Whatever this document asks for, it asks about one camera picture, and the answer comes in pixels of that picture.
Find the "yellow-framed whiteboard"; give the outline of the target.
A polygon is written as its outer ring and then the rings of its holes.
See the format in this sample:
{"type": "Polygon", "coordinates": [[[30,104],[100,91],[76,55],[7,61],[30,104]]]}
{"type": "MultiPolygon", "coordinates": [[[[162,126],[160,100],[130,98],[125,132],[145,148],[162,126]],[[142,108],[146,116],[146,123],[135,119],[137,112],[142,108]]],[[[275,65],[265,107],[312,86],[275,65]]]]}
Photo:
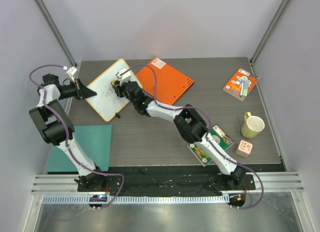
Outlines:
{"type": "Polygon", "coordinates": [[[87,86],[95,91],[96,95],[87,98],[86,101],[105,122],[111,121],[129,103],[128,99],[118,97],[111,85],[111,81],[117,79],[117,72],[128,68],[126,61],[119,59],[87,86]]]}

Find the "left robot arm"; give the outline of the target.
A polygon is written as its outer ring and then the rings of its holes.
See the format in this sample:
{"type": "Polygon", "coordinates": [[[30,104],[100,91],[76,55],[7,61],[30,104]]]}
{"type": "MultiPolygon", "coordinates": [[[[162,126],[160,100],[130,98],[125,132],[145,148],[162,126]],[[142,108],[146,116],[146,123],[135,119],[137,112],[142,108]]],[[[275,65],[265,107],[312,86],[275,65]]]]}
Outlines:
{"type": "Polygon", "coordinates": [[[29,115],[42,139],[63,151],[78,171],[75,182],[78,188],[102,191],[106,187],[106,178],[101,169],[90,159],[75,137],[75,127],[70,121],[59,100],[74,97],[78,100],[96,96],[79,79],[68,85],[61,85],[53,74],[42,77],[38,87],[40,100],[37,106],[29,110],[29,115]]]}

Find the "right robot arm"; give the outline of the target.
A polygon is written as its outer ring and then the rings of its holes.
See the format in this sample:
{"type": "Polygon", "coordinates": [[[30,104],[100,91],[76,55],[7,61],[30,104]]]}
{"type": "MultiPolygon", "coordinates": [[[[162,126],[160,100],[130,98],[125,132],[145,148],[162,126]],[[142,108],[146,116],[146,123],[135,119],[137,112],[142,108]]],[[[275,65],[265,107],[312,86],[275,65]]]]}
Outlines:
{"type": "Polygon", "coordinates": [[[238,189],[243,185],[246,169],[231,158],[212,138],[211,129],[207,128],[206,122],[193,106],[165,105],[147,96],[137,82],[121,83],[115,80],[111,85],[116,95],[128,99],[139,114],[174,123],[182,139],[198,146],[214,161],[225,176],[229,188],[238,189]]]}

